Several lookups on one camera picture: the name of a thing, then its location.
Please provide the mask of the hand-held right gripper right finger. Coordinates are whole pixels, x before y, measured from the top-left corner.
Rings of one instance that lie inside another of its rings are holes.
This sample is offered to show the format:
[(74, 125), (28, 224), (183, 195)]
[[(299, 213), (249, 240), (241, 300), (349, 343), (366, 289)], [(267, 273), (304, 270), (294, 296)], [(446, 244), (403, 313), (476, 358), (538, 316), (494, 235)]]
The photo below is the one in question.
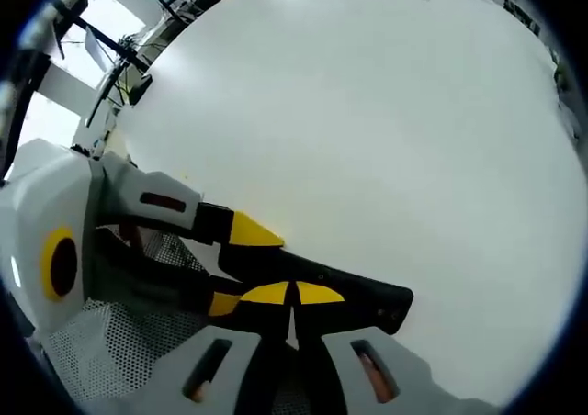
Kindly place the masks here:
[(298, 281), (294, 316), (311, 405), (321, 414), (498, 414), (477, 398), (459, 398), (430, 365), (328, 286)]

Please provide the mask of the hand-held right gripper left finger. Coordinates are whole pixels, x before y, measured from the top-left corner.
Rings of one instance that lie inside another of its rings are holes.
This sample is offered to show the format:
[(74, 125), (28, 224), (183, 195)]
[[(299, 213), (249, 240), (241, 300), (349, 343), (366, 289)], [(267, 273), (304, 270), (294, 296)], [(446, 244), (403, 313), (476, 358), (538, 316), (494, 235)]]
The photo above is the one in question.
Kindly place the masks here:
[(255, 332), (208, 326), (157, 360), (148, 382), (120, 398), (86, 403), (85, 414), (270, 414), (283, 346)]

